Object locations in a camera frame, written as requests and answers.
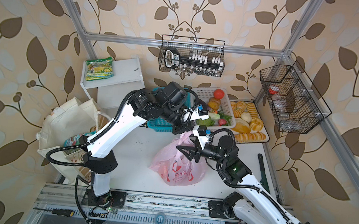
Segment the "pink plastic grocery bag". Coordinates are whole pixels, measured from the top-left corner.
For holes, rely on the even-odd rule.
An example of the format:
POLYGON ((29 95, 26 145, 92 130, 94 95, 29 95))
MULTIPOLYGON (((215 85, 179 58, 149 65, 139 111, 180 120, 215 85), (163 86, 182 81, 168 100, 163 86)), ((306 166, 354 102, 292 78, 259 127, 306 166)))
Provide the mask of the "pink plastic grocery bag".
POLYGON ((189 161, 177 146, 193 147, 189 138, 193 132, 180 135, 166 147, 162 148, 153 158, 149 168, 158 174, 169 186, 189 186, 199 183, 206 175, 207 165, 203 162, 189 161))

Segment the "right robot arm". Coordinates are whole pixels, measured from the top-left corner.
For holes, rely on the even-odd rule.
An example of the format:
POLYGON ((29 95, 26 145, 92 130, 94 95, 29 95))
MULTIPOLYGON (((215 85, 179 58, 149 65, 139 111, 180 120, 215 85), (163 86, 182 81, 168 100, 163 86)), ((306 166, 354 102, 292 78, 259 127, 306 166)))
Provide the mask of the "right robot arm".
POLYGON ((189 135, 194 146, 176 148, 189 161, 200 158, 216 162, 216 172, 235 191, 224 199, 225 217, 238 218, 247 224, 311 224, 302 223, 281 206, 240 160, 234 133, 227 128, 211 132, 195 126, 189 135))

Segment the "teal plastic fruit basket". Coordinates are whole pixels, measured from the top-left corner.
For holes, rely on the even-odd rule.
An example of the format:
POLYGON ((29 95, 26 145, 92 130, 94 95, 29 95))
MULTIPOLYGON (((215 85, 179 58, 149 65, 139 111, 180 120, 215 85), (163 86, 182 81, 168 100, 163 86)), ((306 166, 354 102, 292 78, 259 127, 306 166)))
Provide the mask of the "teal plastic fruit basket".
MULTIPOLYGON (((159 89, 163 89, 164 87, 156 87, 153 89, 153 92, 159 90, 159 89)), ((191 107, 191 100, 190 100, 190 94, 187 93, 187 99, 184 103, 184 105, 186 107, 191 107)), ((162 119, 161 117, 157 118, 157 119, 153 119, 153 120, 149 120, 147 122, 147 126, 151 129, 153 129, 155 132, 170 132, 172 133, 172 125, 170 123, 168 123, 167 121, 165 121, 164 119, 162 119)))

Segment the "cream canvas tote bag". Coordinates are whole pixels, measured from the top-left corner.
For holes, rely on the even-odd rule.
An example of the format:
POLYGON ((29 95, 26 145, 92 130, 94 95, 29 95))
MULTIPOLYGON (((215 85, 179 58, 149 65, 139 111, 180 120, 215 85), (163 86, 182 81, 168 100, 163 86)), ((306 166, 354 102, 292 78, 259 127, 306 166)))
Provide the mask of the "cream canvas tote bag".
MULTIPOLYGON (((38 153, 45 157, 46 153, 58 147, 65 147, 67 140, 73 140, 80 135, 90 136, 104 128, 109 122, 110 117, 90 99, 84 103, 77 98, 65 102, 58 108, 55 108, 43 122, 42 129, 37 133, 36 138, 39 140, 38 153)), ((80 149, 69 149, 65 152, 53 154, 53 159, 66 163, 80 163, 83 161, 85 152, 80 149)), ((59 166, 51 165, 63 175, 70 183, 74 183, 76 176, 80 175, 87 181, 91 181, 91 172, 89 168, 83 166, 59 166)))

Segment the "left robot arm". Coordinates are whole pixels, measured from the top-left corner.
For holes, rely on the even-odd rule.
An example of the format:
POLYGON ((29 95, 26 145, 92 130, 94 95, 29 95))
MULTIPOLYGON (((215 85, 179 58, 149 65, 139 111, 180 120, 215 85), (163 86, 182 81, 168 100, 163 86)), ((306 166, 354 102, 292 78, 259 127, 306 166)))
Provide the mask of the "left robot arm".
POLYGON ((83 161, 71 163, 90 169, 89 184, 96 197, 110 191, 111 172, 118 166, 112 149, 135 128, 157 118, 171 124, 174 135, 182 134, 193 130, 194 120, 209 118, 208 106, 194 91, 175 82, 156 91, 144 88, 129 92, 115 117, 78 145, 85 151, 83 161))

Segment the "teal red snack bag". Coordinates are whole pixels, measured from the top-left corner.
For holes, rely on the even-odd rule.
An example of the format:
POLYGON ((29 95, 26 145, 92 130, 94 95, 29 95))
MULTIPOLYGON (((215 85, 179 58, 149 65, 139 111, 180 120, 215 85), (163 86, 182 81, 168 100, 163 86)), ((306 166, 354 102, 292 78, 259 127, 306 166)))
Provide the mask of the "teal red snack bag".
POLYGON ((95 131, 92 131, 92 132, 89 132, 89 133, 81 133, 81 134, 78 134, 78 135, 74 135, 74 136, 66 139, 63 146, 64 147, 70 147, 70 146, 79 145, 80 144, 79 140, 80 140, 81 137, 83 137, 83 136, 89 137, 89 136, 92 136, 95 133, 96 133, 95 131))

